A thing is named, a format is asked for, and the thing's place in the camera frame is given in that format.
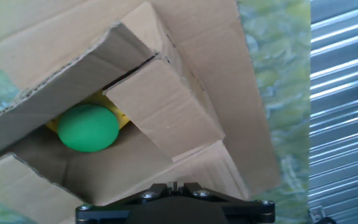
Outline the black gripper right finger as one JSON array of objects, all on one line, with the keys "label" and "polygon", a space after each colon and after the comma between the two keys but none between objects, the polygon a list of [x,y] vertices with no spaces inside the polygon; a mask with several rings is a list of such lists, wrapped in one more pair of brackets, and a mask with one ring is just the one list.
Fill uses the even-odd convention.
[{"label": "black gripper right finger", "polygon": [[275,202],[272,200],[241,200],[202,187],[197,182],[175,182],[175,196],[207,202],[220,209],[228,223],[275,223]]}]

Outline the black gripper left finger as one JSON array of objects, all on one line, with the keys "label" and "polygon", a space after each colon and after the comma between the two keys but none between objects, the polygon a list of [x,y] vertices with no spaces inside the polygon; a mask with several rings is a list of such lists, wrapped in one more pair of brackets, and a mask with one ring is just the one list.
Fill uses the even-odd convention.
[{"label": "black gripper left finger", "polygon": [[168,197],[175,191],[175,183],[152,184],[148,189],[107,205],[84,203],[75,209],[76,224],[97,224],[128,218],[133,206]]}]

